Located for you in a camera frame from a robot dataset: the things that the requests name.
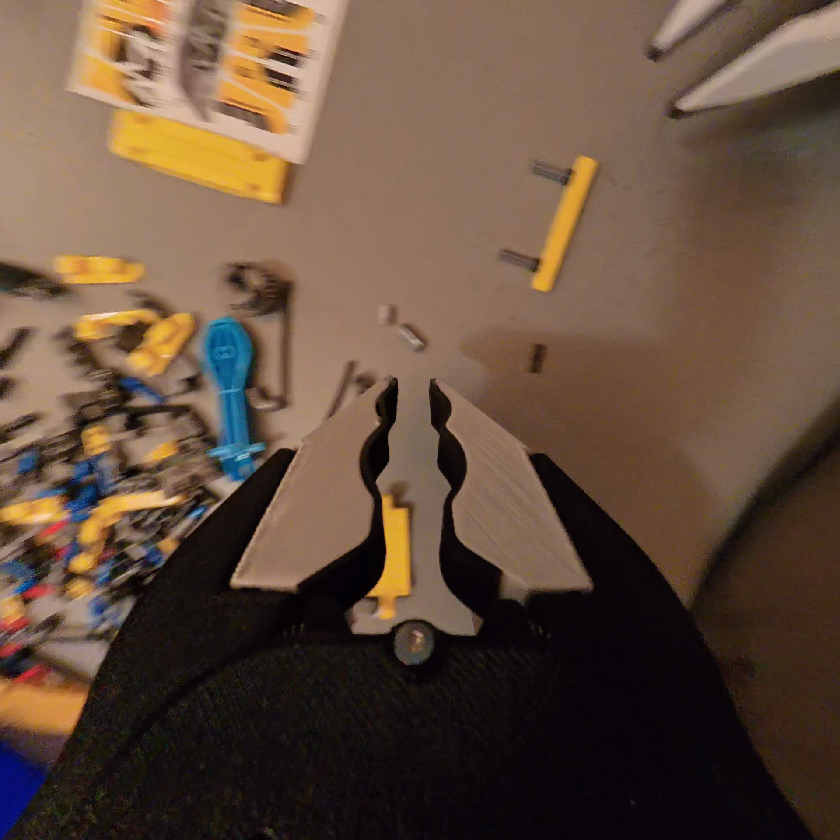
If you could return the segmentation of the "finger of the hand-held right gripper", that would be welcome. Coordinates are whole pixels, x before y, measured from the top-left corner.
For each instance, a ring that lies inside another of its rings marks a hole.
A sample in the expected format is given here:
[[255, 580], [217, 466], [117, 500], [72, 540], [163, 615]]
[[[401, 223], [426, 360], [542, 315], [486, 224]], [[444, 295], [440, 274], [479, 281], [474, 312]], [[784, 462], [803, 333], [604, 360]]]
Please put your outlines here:
[[675, 100], [671, 119], [767, 97], [839, 71], [839, 4], [793, 17]]
[[732, 1], [674, 2], [648, 42], [646, 57], [649, 60], [659, 60], [730, 5]]

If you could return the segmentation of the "yellow sticker sheet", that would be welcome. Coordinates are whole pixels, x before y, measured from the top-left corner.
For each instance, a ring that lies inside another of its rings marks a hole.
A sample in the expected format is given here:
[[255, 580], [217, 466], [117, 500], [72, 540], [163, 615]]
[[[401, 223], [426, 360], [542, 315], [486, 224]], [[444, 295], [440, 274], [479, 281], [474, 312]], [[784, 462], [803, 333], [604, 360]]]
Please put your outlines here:
[[303, 165], [349, 5], [84, 2], [66, 88]]

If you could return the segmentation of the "thin black rod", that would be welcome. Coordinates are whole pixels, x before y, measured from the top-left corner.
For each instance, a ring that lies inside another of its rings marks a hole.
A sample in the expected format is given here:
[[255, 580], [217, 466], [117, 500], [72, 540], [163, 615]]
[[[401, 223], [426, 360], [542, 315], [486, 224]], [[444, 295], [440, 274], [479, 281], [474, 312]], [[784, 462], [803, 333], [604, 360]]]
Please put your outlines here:
[[346, 394], [347, 394], [348, 390], [350, 389], [350, 386], [353, 383], [355, 368], [356, 368], [356, 361], [355, 360], [349, 360], [345, 363], [345, 365], [343, 367], [341, 377], [339, 379], [339, 385], [338, 385], [335, 393], [332, 396], [332, 400], [329, 404], [328, 411], [326, 412], [326, 414], [324, 416], [324, 421], [325, 422], [327, 420], [329, 420], [331, 417], [333, 417], [342, 407], [342, 404], [344, 402]]

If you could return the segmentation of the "yellow thin beam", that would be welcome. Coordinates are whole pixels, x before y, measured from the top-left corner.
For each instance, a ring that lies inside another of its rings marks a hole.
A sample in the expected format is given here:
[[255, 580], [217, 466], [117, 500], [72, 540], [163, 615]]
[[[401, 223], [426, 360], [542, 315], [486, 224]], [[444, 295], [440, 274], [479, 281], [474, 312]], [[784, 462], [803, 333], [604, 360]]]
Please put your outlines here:
[[534, 291], [549, 293], [554, 288], [598, 170], [598, 161], [580, 155], [564, 177], [559, 205], [533, 272], [531, 289]]

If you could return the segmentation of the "yellow rectangular panel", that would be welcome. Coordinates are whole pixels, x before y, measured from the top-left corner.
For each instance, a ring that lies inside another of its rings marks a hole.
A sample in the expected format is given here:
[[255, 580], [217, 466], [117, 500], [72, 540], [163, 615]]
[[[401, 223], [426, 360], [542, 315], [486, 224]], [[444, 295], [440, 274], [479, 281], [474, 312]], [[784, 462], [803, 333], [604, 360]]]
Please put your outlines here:
[[108, 149], [154, 172], [267, 204], [284, 203], [291, 172], [250, 143], [125, 109], [113, 111]]

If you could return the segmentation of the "yellow flat tabbed piece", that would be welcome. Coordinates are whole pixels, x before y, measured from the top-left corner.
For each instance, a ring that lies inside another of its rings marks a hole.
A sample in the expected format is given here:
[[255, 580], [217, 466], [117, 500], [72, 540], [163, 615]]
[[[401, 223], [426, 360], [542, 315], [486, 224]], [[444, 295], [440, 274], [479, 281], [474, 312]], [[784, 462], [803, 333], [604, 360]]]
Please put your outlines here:
[[381, 496], [385, 536], [385, 564], [379, 580], [366, 596], [375, 601], [374, 617], [396, 618], [397, 603], [413, 591], [411, 513], [396, 505], [392, 494]]

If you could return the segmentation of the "yellow fender piece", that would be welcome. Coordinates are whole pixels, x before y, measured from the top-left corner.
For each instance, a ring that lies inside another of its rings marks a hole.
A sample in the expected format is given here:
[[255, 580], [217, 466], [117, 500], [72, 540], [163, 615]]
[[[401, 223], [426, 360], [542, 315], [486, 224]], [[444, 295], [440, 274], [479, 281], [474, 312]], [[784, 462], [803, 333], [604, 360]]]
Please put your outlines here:
[[181, 354], [195, 328], [196, 321], [189, 312], [165, 316], [141, 308], [88, 314], [79, 318], [71, 331], [84, 342], [111, 340], [126, 355], [134, 373], [157, 376]]

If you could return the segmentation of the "thick black rod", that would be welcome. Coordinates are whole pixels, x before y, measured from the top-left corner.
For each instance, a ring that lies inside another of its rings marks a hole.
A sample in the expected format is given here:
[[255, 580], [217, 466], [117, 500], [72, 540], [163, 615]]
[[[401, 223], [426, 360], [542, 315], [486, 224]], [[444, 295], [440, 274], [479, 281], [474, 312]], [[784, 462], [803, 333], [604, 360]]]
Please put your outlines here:
[[293, 285], [284, 281], [281, 285], [279, 325], [280, 325], [280, 410], [288, 408], [290, 403], [290, 361], [291, 361], [291, 302]]

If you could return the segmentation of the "small yellow curved piece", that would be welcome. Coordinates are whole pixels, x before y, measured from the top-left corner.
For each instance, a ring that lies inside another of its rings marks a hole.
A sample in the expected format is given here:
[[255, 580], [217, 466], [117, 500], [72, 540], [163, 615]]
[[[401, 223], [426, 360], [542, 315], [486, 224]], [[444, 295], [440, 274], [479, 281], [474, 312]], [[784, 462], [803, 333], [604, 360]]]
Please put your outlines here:
[[53, 259], [53, 268], [70, 286], [129, 285], [145, 275], [145, 265], [129, 259], [59, 255]]

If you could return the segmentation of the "black bevel gear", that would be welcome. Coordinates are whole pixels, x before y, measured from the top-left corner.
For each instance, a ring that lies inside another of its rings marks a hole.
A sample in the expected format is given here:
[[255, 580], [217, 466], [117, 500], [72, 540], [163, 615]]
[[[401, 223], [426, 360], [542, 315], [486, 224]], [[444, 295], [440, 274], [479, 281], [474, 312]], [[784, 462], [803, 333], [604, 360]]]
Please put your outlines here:
[[262, 265], [228, 265], [223, 285], [227, 308], [235, 315], [255, 319], [288, 310], [291, 287]]

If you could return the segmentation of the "pile of small building pieces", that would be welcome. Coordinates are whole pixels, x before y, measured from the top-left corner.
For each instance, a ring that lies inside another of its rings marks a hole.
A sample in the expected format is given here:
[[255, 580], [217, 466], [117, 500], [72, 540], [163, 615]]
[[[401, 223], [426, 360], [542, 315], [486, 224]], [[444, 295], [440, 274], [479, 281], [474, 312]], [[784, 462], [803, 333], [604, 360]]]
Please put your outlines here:
[[219, 501], [196, 409], [55, 335], [87, 388], [2, 452], [2, 729], [68, 734], [145, 588]]

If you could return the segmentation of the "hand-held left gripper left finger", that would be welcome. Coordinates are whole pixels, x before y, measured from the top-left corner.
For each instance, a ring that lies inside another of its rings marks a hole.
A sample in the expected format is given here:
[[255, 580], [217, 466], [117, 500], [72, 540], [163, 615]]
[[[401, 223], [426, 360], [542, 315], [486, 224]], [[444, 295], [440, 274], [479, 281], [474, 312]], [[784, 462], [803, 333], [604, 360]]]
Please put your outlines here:
[[398, 383], [384, 377], [303, 438], [230, 579], [301, 592], [382, 536], [377, 479], [390, 458]]

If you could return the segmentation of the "blue plastic separator tool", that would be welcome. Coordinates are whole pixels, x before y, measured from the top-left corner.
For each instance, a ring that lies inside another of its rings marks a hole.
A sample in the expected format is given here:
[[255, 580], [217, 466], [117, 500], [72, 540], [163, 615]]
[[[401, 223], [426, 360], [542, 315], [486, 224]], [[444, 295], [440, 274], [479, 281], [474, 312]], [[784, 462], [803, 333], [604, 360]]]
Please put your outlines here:
[[256, 471], [255, 457], [265, 445], [250, 437], [246, 386], [253, 345], [245, 328], [232, 317], [210, 321], [203, 339], [205, 371], [217, 396], [219, 435], [209, 451], [226, 477], [241, 484]]

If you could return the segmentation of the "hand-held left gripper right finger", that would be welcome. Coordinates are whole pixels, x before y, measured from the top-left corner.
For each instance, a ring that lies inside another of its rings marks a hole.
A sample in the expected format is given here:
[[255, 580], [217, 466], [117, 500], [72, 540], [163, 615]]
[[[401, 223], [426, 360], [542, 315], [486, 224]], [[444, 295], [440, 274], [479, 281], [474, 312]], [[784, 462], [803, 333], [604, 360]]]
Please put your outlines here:
[[500, 601], [592, 593], [527, 446], [443, 381], [429, 382], [428, 400], [448, 486], [439, 566], [455, 598], [489, 614]]

